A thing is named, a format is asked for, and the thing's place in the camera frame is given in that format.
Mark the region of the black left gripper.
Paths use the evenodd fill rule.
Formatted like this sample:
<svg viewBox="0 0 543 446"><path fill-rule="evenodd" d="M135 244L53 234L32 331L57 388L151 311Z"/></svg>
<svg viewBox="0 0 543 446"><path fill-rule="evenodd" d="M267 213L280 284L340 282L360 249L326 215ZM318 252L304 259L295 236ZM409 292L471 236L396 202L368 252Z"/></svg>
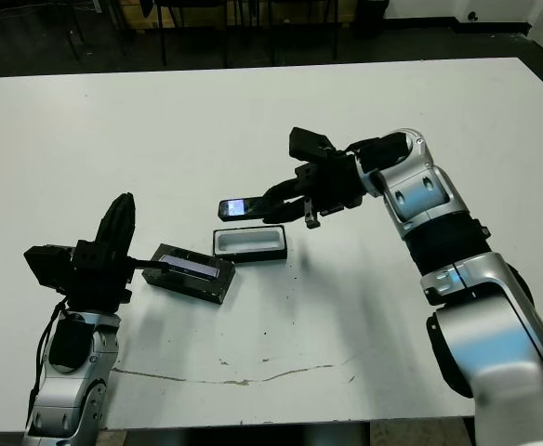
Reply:
<svg viewBox="0 0 543 446"><path fill-rule="evenodd" d="M99 223L95 242L79 240L73 251L73 273L65 286L72 311L114 314L130 301L126 287L136 269L169 271L169 264L129 256L136 227L136 205L130 192L119 195Z"/></svg>

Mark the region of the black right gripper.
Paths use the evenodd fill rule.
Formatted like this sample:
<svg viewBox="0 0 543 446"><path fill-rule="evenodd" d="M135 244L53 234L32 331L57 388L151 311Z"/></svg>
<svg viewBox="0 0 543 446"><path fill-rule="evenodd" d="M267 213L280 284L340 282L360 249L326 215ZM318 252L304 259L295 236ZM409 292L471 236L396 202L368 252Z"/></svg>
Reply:
<svg viewBox="0 0 543 446"><path fill-rule="evenodd" d="M264 223L288 223L305 218L308 229L321 226L318 216L326 216L362 203L364 186L353 155L339 155L297 168L297 177L270 187L264 197L289 201L263 218Z"/></svg>

